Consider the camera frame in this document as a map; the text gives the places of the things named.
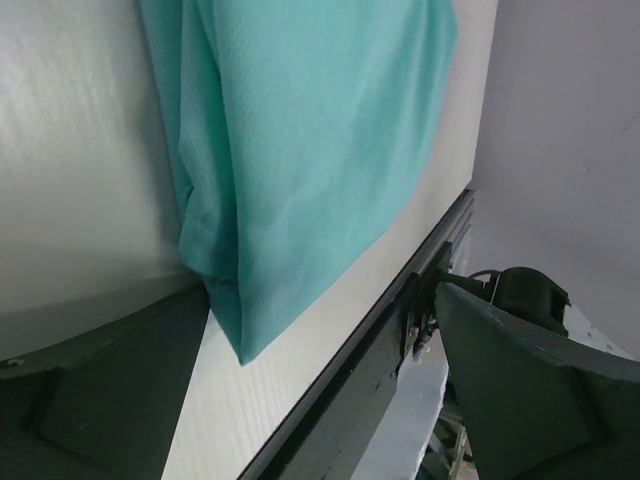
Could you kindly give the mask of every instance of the wire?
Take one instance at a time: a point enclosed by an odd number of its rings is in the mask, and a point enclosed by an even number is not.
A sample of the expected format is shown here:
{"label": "wire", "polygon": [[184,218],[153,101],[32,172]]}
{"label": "wire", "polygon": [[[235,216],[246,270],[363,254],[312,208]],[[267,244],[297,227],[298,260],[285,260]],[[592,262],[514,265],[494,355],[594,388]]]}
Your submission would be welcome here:
{"label": "wire", "polygon": [[474,273],[473,275],[469,275],[469,278],[478,278],[483,275],[499,275],[500,270],[480,270],[479,272]]}

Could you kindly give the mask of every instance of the teal fabric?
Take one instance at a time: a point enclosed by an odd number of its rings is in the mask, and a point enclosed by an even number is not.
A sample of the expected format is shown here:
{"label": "teal fabric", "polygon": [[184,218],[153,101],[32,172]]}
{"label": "teal fabric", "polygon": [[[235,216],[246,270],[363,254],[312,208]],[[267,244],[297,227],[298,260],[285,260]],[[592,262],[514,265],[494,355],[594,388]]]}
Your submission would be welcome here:
{"label": "teal fabric", "polygon": [[246,363],[384,233],[415,189],[446,93],[453,7],[141,6],[183,222],[180,252]]}

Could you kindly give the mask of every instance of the fabric fold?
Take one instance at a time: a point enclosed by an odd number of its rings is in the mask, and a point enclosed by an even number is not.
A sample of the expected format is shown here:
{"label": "fabric fold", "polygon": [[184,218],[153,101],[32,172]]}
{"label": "fabric fold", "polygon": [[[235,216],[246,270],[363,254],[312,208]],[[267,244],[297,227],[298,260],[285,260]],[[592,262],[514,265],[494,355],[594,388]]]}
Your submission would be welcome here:
{"label": "fabric fold", "polygon": [[180,252],[246,363],[384,233],[415,189],[446,94],[453,7],[141,6]]}

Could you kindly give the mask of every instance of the white surface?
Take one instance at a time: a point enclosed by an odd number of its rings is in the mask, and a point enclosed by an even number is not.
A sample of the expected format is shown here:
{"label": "white surface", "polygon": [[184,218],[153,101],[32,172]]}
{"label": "white surface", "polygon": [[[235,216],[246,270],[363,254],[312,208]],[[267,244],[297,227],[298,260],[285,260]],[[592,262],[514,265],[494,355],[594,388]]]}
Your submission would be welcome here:
{"label": "white surface", "polygon": [[390,230],[253,363],[210,318],[164,480],[242,472],[471,178],[497,0],[454,0],[458,50],[438,138]]}
{"label": "white surface", "polygon": [[594,327],[575,305],[565,308],[562,323],[569,332],[569,340],[595,348],[601,352],[635,360],[631,355],[609,340],[604,333]]}
{"label": "white surface", "polygon": [[429,341],[420,363],[409,356],[398,390],[351,480],[413,479],[442,408],[449,366],[440,333]]}
{"label": "white surface", "polygon": [[0,1],[0,359],[184,280],[136,4]]}

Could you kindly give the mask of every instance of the gray wall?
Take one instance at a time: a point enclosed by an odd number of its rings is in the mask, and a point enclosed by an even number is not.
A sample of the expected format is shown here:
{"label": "gray wall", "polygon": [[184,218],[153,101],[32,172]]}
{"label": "gray wall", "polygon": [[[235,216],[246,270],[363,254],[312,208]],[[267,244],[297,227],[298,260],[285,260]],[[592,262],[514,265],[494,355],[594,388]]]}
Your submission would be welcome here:
{"label": "gray wall", "polygon": [[503,0],[472,269],[553,276],[640,358],[640,2]]}

